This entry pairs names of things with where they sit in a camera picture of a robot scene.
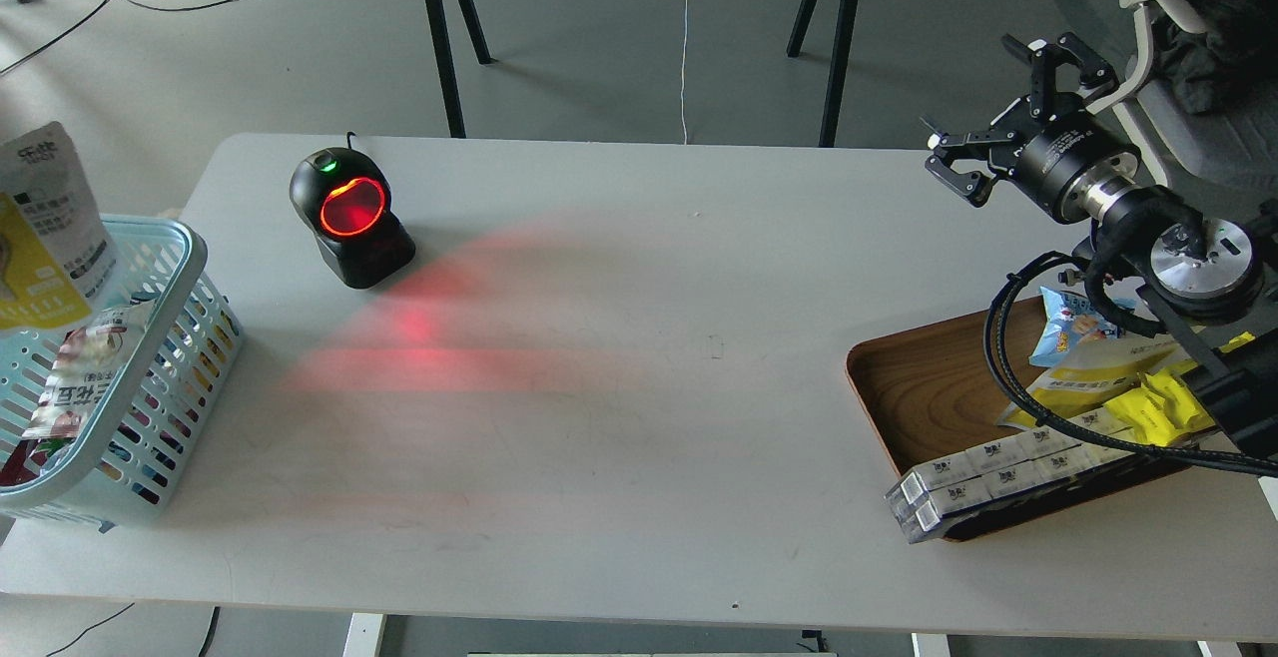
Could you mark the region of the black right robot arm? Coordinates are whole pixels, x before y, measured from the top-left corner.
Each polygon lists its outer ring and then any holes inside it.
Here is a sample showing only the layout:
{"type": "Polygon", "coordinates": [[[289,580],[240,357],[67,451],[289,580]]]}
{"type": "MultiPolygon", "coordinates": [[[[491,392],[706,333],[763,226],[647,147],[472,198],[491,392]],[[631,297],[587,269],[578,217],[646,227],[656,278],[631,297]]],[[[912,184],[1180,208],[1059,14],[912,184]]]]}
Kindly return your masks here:
{"type": "Polygon", "coordinates": [[[1227,350],[1205,343],[1201,326],[1240,323],[1255,311],[1275,271],[1275,202],[1242,225],[1205,217],[1173,190],[1135,182],[1140,152],[1114,138],[1091,105],[1118,87],[1109,63],[1077,35],[1022,43],[1002,38],[1005,51],[1028,66],[1028,93],[985,130],[932,129],[927,170],[974,207],[987,205],[996,183],[1010,182],[1049,219],[1086,221],[1090,234],[1072,254],[1040,254],[1010,274],[984,320],[987,369],[1013,406],[1036,424],[1097,446],[1127,449],[1192,467],[1275,475],[1275,330],[1227,350]],[[1233,449],[1155,446],[1086,432],[1019,383],[1005,352],[1010,305],[1049,268],[1079,268],[1082,291],[1107,321],[1127,332],[1172,335],[1192,367],[1173,383],[1186,389],[1208,423],[1233,449]]]}

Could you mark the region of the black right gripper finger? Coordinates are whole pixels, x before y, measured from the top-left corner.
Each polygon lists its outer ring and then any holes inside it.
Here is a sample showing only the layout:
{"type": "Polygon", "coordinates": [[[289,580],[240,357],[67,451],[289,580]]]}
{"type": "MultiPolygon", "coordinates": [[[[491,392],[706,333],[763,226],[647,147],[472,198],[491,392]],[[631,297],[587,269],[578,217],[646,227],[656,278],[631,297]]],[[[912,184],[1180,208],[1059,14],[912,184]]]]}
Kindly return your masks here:
{"type": "Polygon", "coordinates": [[[989,201],[998,182],[1010,182],[1025,146],[1025,130],[1005,127],[950,133],[930,116],[921,116],[930,129],[930,156],[924,167],[974,208],[989,201]]]}
{"type": "Polygon", "coordinates": [[[1059,35],[1056,40],[1034,40],[1033,43],[1022,43],[1013,35],[1003,35],[1002,46],[1005,52],[1030,70],[1028,115],[1039,127],[1079,112],[1118,88],[1120,79],[1114,66],[1072,32],[1059,35]],[[1058,87],[1058,72],[1066,65],[1074,66],[1079,74],[1079,88],[1074,92],[1058,87]]]}

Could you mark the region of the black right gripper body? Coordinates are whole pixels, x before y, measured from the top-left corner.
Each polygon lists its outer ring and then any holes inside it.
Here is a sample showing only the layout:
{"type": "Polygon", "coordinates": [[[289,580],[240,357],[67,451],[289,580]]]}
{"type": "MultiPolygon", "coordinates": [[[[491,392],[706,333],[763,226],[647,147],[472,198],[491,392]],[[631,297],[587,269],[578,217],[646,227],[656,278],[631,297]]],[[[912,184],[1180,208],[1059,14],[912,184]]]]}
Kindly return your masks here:
{"type": "Polygon", "coordinates": [[[1114,202],[1135,190],[1141,155],[1118,141],[1086,110],[1035,121],[1028,105],[1010,105],[994,120],[994,171],[1056,222],[1104,220],[1114,202]]]}

